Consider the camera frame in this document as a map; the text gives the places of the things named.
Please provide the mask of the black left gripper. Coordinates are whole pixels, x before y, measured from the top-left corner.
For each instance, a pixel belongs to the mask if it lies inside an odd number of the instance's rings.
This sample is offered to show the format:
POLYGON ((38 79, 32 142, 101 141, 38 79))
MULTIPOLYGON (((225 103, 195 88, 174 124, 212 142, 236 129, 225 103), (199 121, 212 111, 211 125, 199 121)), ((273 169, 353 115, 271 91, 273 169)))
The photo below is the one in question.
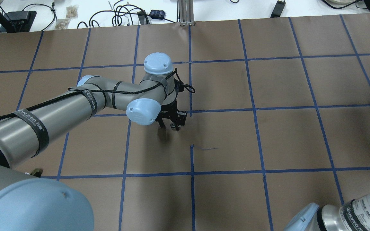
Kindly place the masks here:
POLYGON ((177 96, 179 92, 183 92, 185 89, 183 85, 183 82, 174 80, 174 87, 168 94, 167 102, 163 102, 161 111, 156 118, 156 122, 158 122, 161 129, 166 128, 163 119, 169 119, 171 121, 171 129, 173 131, 179 131, 182 126, 185 126, 187 111, 179 111, 177 105, 177 96))

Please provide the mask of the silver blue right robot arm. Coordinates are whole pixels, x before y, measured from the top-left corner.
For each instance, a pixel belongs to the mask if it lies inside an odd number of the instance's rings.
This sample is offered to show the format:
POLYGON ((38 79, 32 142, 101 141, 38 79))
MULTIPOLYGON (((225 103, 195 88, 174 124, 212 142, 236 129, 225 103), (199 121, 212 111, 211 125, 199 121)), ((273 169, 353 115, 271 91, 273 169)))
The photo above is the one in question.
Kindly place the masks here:
POLYGON ((285 231, 370 231, 370 193, 341 207, 310 203, 297 213, 285 231))

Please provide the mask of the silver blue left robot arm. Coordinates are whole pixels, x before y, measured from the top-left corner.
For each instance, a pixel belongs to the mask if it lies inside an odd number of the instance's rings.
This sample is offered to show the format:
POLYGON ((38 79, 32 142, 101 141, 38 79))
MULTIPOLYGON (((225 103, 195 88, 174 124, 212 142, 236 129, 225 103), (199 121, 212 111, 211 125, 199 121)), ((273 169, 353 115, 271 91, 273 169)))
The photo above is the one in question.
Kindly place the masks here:
POLYGON ((32 107, 0 116, 0 231, 93 231, 88 199, 66 184, 15 171, 47 149, 58 137, 105 108, 125 111, 132 122, 171 128, 185 125, 179 92, 195 89, 179 78, 171 58, 153 53, 144 60, 139 84, 98 75, 81 77, 64 94, 32 107))

